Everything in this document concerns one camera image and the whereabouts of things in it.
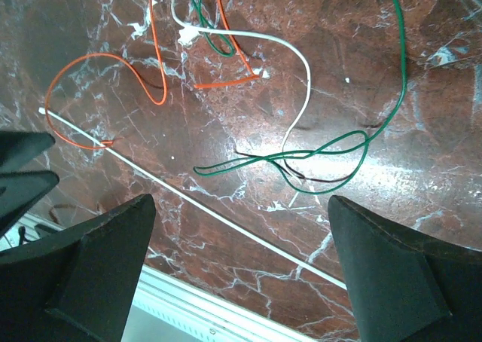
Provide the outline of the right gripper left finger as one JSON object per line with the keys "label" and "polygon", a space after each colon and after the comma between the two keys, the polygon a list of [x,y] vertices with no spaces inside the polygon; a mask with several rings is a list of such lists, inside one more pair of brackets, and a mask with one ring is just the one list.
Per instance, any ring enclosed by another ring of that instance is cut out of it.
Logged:
{"label": "right gripper left finger", "polygon": [[119,341],[154,226],[142,194],[1,253],[3,341]]}

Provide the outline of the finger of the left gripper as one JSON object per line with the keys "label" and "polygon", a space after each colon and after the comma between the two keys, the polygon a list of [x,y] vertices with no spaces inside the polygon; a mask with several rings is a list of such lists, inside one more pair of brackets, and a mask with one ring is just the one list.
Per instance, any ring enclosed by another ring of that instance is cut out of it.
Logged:
{"label": "finger of the left gripper", "polygon": [[1,174],[1,225],[13,225],[59,183],[48,170]]}
{"label": "finger of the left gripper", "polygon": [[19,169],[54,144],[46,132],[1,131],[1,168]]}

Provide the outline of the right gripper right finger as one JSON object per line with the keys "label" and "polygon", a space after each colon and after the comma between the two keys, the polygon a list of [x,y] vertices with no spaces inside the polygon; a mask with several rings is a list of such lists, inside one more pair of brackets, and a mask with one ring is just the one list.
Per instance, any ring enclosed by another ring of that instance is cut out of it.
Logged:
{"label": "right gripper right finger", "polygon": [[481,253],[341,196],[328,220],[363,341],[479,341]]}

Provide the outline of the long white zip tie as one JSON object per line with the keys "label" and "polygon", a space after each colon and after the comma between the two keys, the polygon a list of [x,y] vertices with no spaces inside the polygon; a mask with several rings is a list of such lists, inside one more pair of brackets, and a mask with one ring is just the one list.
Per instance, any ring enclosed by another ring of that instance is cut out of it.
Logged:
{"label": "long white zip tie", "polygon": [[193,197],[189,196],[188,194],[180,191],[179,189],[175,188],[174,186],[170,185],[163,179],[154,176],[152,173],[147,171],[146,169],[143,169],[139,165],[135,164],[131,160],[127,159],[124,157],[122,154],[116,152],[112,148],[106,148],[105,152],[109,153],[111,156],[113,156],[116,160],[120,161],[122,164],[125,164],[128,166],[130,169],[133,171],[137,172],[140,176],[144,177],[145,179],[150,180],[151,182],[160,185],[162,188],[168,190],[169,192],[175,194],[177,197],[181,198],[185,202],[191,204],[195,208],[199,209],[200,211],[203,211],[207,215],[210,215],[211,217],[215,218],[222,224],[228,226],[229,228],[237,231],[238,233],[242,234],[243,236],[247,237],[251,241],[263,246],[264,248],[270,250],[271,252],[277,254],[278,256],[284,258],[287,261],[290,261],[293,264],[296,264],[299,268],[308,270],[309,272],[317,275],[318,277],[322,278],[323,280],[333,284],[336,287],[341,288],[342,290],[346,291],[347,287],[346,284],[339,279],[329,275],[328,273],[318,269],[317,267],[312,266],[306,261],[302,261],[300,258],[282,250],[278,246],[262,239],[261,237],[257,236],[256,234],[252,233],[248,229],[242,227],[241,225],[229,220],[228,218],[225,218],[223,215],[220,213],[216,212],[213,209],[210,209],[208,206],[203,205],[201,202],[198,200],[194,199]]}

